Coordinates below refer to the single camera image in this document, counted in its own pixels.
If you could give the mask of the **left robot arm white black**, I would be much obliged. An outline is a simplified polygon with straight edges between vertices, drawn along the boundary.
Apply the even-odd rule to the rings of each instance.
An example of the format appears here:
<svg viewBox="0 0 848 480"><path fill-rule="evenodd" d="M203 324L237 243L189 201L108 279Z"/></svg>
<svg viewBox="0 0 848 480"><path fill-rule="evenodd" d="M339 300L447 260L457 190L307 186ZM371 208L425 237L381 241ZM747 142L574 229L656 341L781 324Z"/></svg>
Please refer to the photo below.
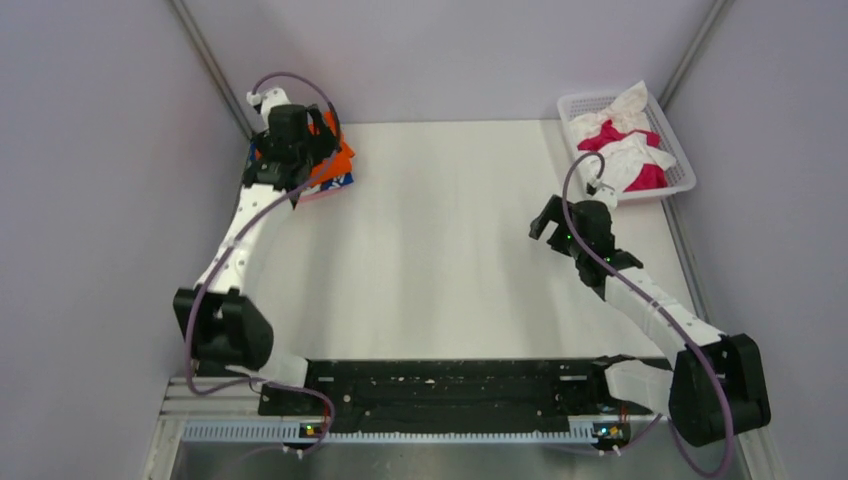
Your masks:
<svg viewBox="0 0 848 480"><path fill-rule="evenodd" d="M277 327L252 296L269 249L302 196L315 190L345 154L334 110L260 102L266 127L253 140L236 210L209 266L179 288L172 306L183 336L183 366L211 363L248 381L284 385L283 401L297 413L319 404L320 386L306 377L309 362L277 339Z"/></svg>

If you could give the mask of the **orange t-shirt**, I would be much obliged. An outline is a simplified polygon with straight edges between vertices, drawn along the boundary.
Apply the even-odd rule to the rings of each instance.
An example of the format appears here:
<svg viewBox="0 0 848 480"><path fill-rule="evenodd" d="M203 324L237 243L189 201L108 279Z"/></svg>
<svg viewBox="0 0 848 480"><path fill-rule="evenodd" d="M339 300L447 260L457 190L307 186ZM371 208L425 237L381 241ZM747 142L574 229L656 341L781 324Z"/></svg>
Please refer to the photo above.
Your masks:
<svg viewBox="0 0 848 480"><path fill-rule="evenodd" d="M309 179L308 179L308 180L307 180L307 181L306 181L303 185L301 185L301 186L303 186L305 189L310 188L310 187L311 187L314 183L317 183L317 182L319 182L319 181L320 181L321 177L322 177L322 176L324 176L324 175L325 175L325 172L326 172L326 171L330 168L330 165L331 165L331 161L332 161L332 159L335 157L335 155L336 155L337 153L341 153L344 147L348 147L348 148L350 148L350 149L352 150L352 148L351 148L351 147L350 147L350 146L346 143L346 141L345 141L345 139L344 139L344 135L341 133L340 128L339 128L338 132L340 133L341 140L342 140L342 143L341 143L341 150L340 150L340 151L338 151L338 152L336 152L336 153L334 153L331 157L329 157L329 158L325 159L325 160L324 160L323 162L321 162L318 166L316 166L316 167L314 167L314 168L313 168L313 170L312 170L312 172L311 172L311 176L310 176L310 178L309 178ZM248 156L248 159L249 159L248 165L249 165L249 164L250 164L250 163L251 163L251 162L252 162L252 161L253 161L256 157L257 157L257 155L256 155L256 152L255 152L255 146L253 145L253 138L252 138L252 139L251 139L250 150L249 150L249 156Z"/></svg>

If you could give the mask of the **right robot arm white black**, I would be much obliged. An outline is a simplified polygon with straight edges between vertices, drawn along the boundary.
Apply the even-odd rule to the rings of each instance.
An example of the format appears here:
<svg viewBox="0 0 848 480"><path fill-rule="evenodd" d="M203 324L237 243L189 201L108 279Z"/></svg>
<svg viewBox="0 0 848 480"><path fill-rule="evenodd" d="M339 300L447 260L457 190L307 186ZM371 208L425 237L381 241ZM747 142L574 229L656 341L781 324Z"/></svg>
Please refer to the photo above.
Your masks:
<svg viewBox="0 0 848 480"><path fill-rule="evenodd" d="M581 283L626 316L661 352L667 366L619 354L595 359L586 397L600 412L623 402L668 417L679 436L705 446L770 424L772 412L762 357L747 334L729 335L698 318L665 292L643 263L615 244L608 207L595 200L547 201L530 224L572 259Z"/></svg>

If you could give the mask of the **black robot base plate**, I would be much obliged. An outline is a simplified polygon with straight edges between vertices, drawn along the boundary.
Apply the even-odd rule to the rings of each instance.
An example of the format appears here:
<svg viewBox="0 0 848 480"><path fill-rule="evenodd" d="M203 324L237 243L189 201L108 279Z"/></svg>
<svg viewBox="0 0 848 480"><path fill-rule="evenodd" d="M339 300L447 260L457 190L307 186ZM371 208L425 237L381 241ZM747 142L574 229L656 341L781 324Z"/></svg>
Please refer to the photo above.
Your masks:
<svg viewBox="0 0 848 480"><path fill-rule="evenodd" d="M651 412L595 402L588 382L594 360L313 360L298 392L224 376L259 394L259 415L330 414L329 431L338 435L565 434L579 419Z"/></svg>

